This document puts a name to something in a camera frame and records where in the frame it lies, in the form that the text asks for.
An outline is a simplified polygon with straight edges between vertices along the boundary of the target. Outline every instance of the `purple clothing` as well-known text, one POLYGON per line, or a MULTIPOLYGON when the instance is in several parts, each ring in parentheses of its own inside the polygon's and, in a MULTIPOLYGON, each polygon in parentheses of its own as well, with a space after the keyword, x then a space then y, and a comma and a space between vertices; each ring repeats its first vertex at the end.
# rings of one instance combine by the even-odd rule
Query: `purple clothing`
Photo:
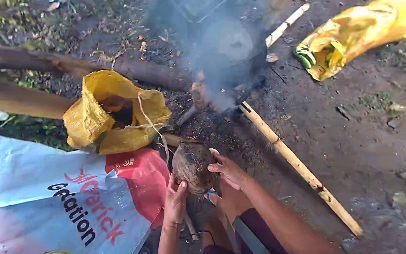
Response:
MULTIPOLYGON (((262 219, 261 215, 255 208, 250 208, 245 211, 240 219, 247 225, 252 233, 258 240, 266 247, 271 254, 287 254, 285 249, 281 246, 280 242, 275 238, 266 222, 262 219)), ((241 254, 253 254, 245 242, 236 233, 236 240, 240 247, 241 254)), ((203 254, 234 254, 223 247, 217 245, 208 245, 203 250, 203 254)))

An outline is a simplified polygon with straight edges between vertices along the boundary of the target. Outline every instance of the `coconut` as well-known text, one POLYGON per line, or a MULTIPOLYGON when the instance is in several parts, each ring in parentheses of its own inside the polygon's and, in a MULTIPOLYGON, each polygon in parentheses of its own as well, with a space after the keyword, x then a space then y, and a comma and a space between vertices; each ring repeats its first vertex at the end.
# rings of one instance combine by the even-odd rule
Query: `coconut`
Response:
POLYGON ((175 182, 186 180, 190 193, 202 197, 209 189, 218 185, 219 174, 207 170, 216 163, 211 151, 203 143, 182 142, 173 156, 175 182))

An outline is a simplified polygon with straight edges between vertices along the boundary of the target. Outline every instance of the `yellow sack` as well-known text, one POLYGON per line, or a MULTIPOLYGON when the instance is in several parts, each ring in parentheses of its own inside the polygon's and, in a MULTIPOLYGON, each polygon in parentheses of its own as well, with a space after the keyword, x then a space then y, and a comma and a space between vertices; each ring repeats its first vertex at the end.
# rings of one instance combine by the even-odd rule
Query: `yellow sack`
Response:
POLYGON ((370 48, 406 38, 406 0, 375 0, 347 9, 303 40, 316 64, 307 71, 322 81, 370 48))
POLYGON ((68 130, 68 144, 77 149, 93 143, 103 132, 99 154, 114 154, 135 151, 150 143, 157 132, 150 127, 139 106, 153 124, 167 123, 171 116, 166 107, 164 95, 157 90, 143 90, 129 79, 115 71, 97 71, 82 79, 82 98, 64 114, 65 127, 68 130), (112 130, 115 120, 107 114, 99 102, 118 95, 131 99, 133 103, 131 128, 112 130))

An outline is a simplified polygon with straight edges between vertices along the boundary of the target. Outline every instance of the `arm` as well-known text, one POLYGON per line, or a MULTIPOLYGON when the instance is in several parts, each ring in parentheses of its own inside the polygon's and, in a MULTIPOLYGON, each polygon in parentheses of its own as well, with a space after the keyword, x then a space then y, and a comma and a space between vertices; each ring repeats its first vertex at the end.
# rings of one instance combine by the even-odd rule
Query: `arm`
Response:
POLYGON ((164 206, 164 223, 162 224, 161 238, 159 239, 158 254, 179 253, 179 238, 181 223, 186 212, 187 182, 182 181, 180 186, 175 185, 175 177, 170 176, 164 206))
POLYGON ((295 213, 274 199, 251 176, 232 160, 214 150, 217 164, 208 170, 221 173, 221 178, 237 190, 241 190, 269 226, 270 230, 289 254, 334 254, 337 253, 329 241, 295 213))

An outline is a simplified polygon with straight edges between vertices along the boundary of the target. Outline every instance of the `dirt ground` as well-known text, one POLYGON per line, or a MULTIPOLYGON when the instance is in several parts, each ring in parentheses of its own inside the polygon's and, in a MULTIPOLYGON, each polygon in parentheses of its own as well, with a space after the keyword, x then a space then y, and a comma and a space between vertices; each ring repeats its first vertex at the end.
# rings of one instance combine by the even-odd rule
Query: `dirt ground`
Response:
MULTIPOLYGON (((49 5, 46 0, 36 2, 38 8, 49 5)), ((106 3, 83 0, 76 4, 79 19, 70 21, 69 36, 74 44, 68 45, 68 53, 104 64, 102 58, 115 56, 121 50, 120 41, 127 39, 124 55, 133 60, 170 67, 180 64, 180 48, 173 36, 165 41, 159 35, 168 38, 168 34, 149 30, 143 23, 145 2, 125 1, 121 14, 112 16, 95 11, 107 9, 106 3), (138 35, 151 45, 145 54, 138 50, 138 35)), ((303 3, 290 1, 281 11, 283 18, 303 3)), ((334 78, 315 82, 293 56, 295 46, 329 18, 364 1, 310 3, 310 10, 270 48, 279 56, 272 68, 281 78, 267 70, 265 84, 255 88, 246 101, 359 222, 365 232, 363 239, 350 233, 247 118, 241 116, 227 123, 216 113, 203 112, 173 132, 194 136, 234 159, 274 197, 346 253, 406 253, 406 202, 395 195, 406 194, 406 110, 395 114, 388 109, 392 103, 406 107, 406 66, 401 64, 405 62, 406 40, 370 50, 334 78), (351 120, 336 110, 340 105, 348 110, 351 120)), ((58 11, 70 13, 65 5, 58 11)), ((78 84, 69 77, 48 82, 53 93, 79 96, 78 84)), ((190 94, 162 92, 173 113, 171 122, 191 106, 190 94)), ((151 237, 147 244, 157 243, 151 237)), ((186 252, 197 253, 199 246, 186 252)))

